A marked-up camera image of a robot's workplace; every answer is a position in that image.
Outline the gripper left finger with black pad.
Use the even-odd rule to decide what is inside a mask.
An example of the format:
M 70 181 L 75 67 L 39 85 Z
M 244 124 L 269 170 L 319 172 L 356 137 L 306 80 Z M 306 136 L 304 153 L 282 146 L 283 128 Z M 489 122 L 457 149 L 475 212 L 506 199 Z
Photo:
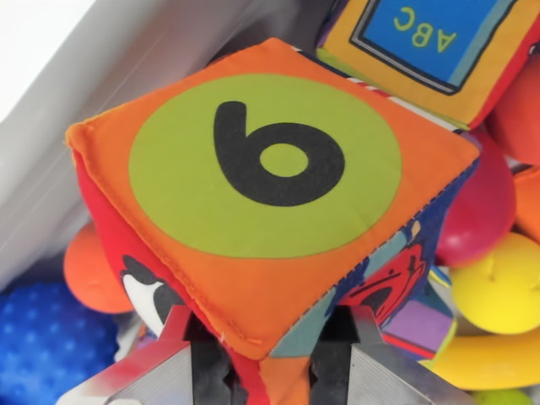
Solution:
M 59 404 L 233 404 L 227 354 L 215 341 L 189 340 L 192 313 L 172 307 L 157 341 L 63 394 Z

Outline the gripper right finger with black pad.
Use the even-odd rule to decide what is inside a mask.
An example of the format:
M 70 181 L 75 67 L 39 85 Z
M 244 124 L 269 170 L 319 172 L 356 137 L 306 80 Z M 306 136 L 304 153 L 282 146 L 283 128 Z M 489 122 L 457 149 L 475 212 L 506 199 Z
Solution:
M 474 404 L 384 342 L 371 308 L 339 306 L 311 355 L 310 404 Z

